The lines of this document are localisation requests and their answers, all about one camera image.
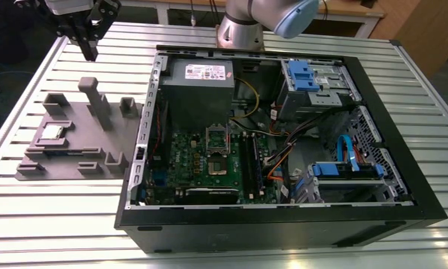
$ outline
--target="sticker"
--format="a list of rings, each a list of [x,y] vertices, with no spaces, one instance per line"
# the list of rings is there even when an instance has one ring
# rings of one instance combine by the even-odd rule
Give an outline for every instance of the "sticker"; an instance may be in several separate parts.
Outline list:
[[[316,77],[314,81],[316,81],[316,83],[328,84],[328,80],[322,77]]]
[[[270,119],[277,120],[277,110],[270,110]]]
[[[285,198],[289,195],[289,190],[286,189],[286,187],[282,185],[281,186],[281,193],[284,194]]]
[[[225,80],[225,67],[189,64],[185,66],[184,77],[186,80]]]

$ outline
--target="power supply label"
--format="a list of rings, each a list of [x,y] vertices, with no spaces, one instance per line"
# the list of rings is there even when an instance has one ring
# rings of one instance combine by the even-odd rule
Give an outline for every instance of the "power supply label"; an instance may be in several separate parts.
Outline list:
[[[225,80],[224,66],[205,66],[202,64],[189,64],[185,66],[186,80]]]

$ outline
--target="yellow wire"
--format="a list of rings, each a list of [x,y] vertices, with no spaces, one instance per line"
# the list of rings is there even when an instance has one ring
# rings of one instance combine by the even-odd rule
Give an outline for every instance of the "yellow wire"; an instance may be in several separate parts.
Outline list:
[[[242,80],[241,78],[237,78],[234,77],[236,80],[238,80],[240,82],[242,82],[246,87],[250,88],[250,90],[253,91],[253,94],[256,96],[256,106],[253,107],[252,111],[249,113],[246,113],[245,115],[242,116],[236,116],[236,117],[232,117],[230,119],[244,119],[245,117],[248,117],[253,112],[256,112],[257,108],[258,108],[258,93],[257,93],[257,90],[254,87],[252,87],[252,85],[245,81]]]

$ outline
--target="slotted aluminum surface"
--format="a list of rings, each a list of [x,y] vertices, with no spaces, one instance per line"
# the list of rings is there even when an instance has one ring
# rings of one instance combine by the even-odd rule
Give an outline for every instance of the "slotted aluminum surface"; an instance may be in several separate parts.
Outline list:
[[[284,40],[272,34],[264,39],[266,50],[359,57],[448,214],[448,108],[405,52],[384,40]],[[448,268],[448,220],[363,248],[156,255],[113,229],[121,180],[18,182],[16,166],[45,113],[45,95],[62,92],[70,101],[86,100],[77,81],[94,76],[108,101],[129,96],[142,102],[154,45],[213,47],[214,29],[117,22],[100,41],[96,63],[66,42],[57,40],[0,132],[0,266]]]

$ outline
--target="floor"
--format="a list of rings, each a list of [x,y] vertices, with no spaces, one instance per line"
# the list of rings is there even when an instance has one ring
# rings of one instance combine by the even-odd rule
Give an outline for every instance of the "floor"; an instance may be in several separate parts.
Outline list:
[[[189,17],[190,15],[188,11],[169,11],[170,24],[190,25]],[[152,9],[122,7],[117,20],[126,22],[157,23],[157,15]],[[210,12],[196,11],[196,20],[198,26],[213,27],[214,25]],[[53,34],[49,33],[40,25],[34,25],[21,34],[28,47],[29,57],[18,64],[0,64],[0,72],[34,72],[53,44]],[[0,127],[17,99],[20,98],[30,78],[32,76],[24,73],[8,73],[5,75],[0,75]],[[448,103],[448,62],[444,64],[437,74],[431,78],[431,82]]]

